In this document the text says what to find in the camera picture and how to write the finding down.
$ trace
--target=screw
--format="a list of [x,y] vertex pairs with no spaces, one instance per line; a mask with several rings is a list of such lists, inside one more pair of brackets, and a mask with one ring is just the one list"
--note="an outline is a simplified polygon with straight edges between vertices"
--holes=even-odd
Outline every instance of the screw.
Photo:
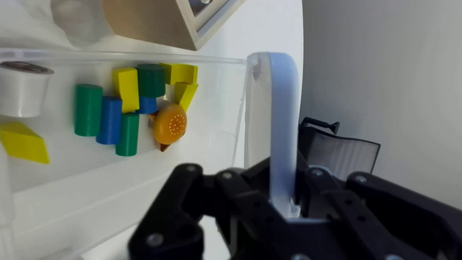
[[164,236],[160,233],[155,233],[147,239],[147,245],[149,247],[160,247],[162,243],[164,243]]
[[388,255],[386,260],[405,260],[405,259],[398,255]]
[[295,255],[291,260],[311,260],[311,259],[305,255]]
[[197,172],[197,167],[188,165],[188,167],[187,167],[187,172]]
[[226,174],[223,174],[223,178],[226,178],[226,180],[232,180],[232,178],[233,178],[233,174],[226,172]]
[[323,175],[324,175],[324,172],[320,171],[320,169],[314,169],[314,174],[315,174],[317,177],[323,177]]
[[367,182],[366,177],[363,177],[363,175],[356,177],[356,181],[362,182],[362,184]]

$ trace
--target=orange cookie-shaped toy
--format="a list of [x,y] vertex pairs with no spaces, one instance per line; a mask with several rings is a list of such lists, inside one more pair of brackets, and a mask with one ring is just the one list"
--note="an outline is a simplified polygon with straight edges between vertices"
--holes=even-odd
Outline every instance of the orange cookie-shaped toy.
[[154,138],[160,145],[170,146],[187,133],[187,113],[178,104],[170,104],[154,119]]

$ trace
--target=blue block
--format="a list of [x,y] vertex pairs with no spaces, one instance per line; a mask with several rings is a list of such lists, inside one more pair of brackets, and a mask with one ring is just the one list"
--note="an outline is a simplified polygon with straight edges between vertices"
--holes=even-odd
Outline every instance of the blue block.
[[158,112],[158,100],[151,97],[141,97],[141,115],[155,115]]
[[97,142],[102,145],[118,145],[122,132],[122,100],[115,97],[103,99],[102,128]]

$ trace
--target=yellow block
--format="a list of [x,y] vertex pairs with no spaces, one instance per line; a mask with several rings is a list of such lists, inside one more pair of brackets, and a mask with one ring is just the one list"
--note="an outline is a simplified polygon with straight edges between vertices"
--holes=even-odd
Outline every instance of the yellow block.
[[165,81],[170,86],[199,83],[199,67],[187,64],[164,64],[162,67],[165,68]]
[[122,100],[123,113],[134,113],[141,109],[139,74],[135,68],[113,71],[115,87]]
[[175,103],[188,112],[194,96],[197,94],[199,84],[177,84],[175,86]]
[[21,122],[0,125],[0,141],[12,158],[50,164],[45,141]]

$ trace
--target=green cylinder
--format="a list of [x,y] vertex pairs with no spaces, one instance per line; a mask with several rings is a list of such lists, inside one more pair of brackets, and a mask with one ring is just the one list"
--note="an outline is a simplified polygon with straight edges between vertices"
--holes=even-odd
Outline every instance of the green cylinder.
[[138,71],[141,97],[165,96],[165,70],[161,65],[141,64]]
[[77,136],[97,136],[102,125],[103,89],[79,84],[76,89],[74,132]]
[[141,116],[136,113],[122,116],[121,141],[116,145],[116,155],[135,156],[139,149],[139,122]]

